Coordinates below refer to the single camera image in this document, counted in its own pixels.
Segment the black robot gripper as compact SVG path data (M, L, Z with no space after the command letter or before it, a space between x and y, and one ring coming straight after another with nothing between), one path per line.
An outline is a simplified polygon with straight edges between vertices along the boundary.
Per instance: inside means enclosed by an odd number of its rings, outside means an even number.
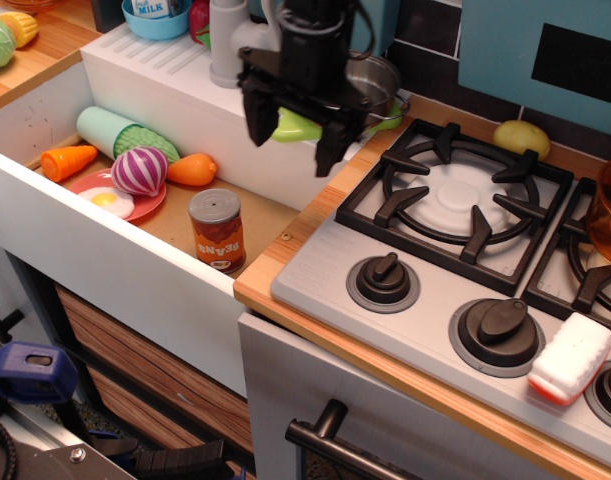
M371 106L346 77L349 60L371 54L370 47L360 53L351 50L357 15L366 15L359 1L284 1L277 10L280 50L239 50L239 86L250 139L260 147L272 136L281 106L326 123L315 153L319 178L327 177L360 139Z

